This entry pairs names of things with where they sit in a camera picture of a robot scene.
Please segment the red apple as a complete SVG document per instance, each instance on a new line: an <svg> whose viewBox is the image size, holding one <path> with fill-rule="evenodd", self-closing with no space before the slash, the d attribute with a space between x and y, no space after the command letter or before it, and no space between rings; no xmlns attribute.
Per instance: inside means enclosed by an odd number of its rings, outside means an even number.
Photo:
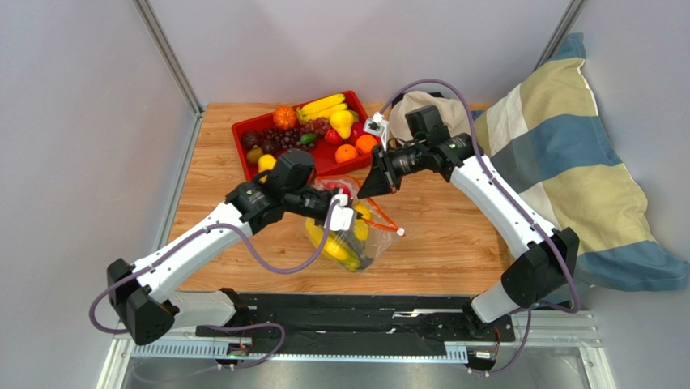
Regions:
<svg viewBox="0 0 690 389"><path fill-rule="evenodd" d="M347 183L341 181L330 181L324 184L324 188L327 190L332 190L333 192L342 193L349 198L352 198L352 192Z"/></svg>

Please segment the clear zip top bag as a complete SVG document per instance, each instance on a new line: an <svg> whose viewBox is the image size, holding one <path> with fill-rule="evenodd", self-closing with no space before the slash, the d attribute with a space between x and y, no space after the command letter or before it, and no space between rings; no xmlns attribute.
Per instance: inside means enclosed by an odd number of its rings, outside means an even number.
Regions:
<svg viewBox="0 0 690 389"><path fill-rule="evenodd" d="M359 213L349 230L330 232L322 257L339 263L350 272L365 271L395 242L406 235L405 229L387 216L373 199L358 199L361 182L349 175L320 177L318 189L341 190Z"/></svg>

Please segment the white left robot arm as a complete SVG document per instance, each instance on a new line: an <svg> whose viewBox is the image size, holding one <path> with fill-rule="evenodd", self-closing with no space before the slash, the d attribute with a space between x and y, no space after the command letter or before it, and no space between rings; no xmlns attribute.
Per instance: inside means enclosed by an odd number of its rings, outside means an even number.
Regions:
<svg viewBox="0 0 690 389"><path fill-rule="evenodd" d="M238 243L245 244L264 268L278 274L292 274L313 263L330 233L348 231L357 217L349 196L341 190L315 188L315 175L313 156L292 149L281 155L272 169L237 185L208 216L173 242L133 263L124 259L110 263L106 270L108 287L92 307L106 298L124 327L102 327L95 311L90 310L92 324L102 332L128 334L137 345L146 345L173 328L229 323L241 305L229 291L183 293L179 286ZM277 268L258 256L249 238L281 221L287 213L320 222L324 232L316 251L304 263Z"/></svg>

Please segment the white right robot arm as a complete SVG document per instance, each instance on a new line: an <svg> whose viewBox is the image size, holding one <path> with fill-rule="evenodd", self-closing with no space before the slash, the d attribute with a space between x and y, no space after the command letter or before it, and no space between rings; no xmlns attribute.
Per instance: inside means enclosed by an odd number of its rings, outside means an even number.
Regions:
<svg viewBox="0 0 690 389"><path fill-rule="evenodd" d="M558 229L528 206L465 133L452 136L438 108L426 105L405 116L412 139L401 147L376 146L360 198L389 195L403 177L439 173L488 218L514 261L491 288L473 297L464 312L475 323L492 323L529 309L564 284L573 284L579 238Z"/></svg>

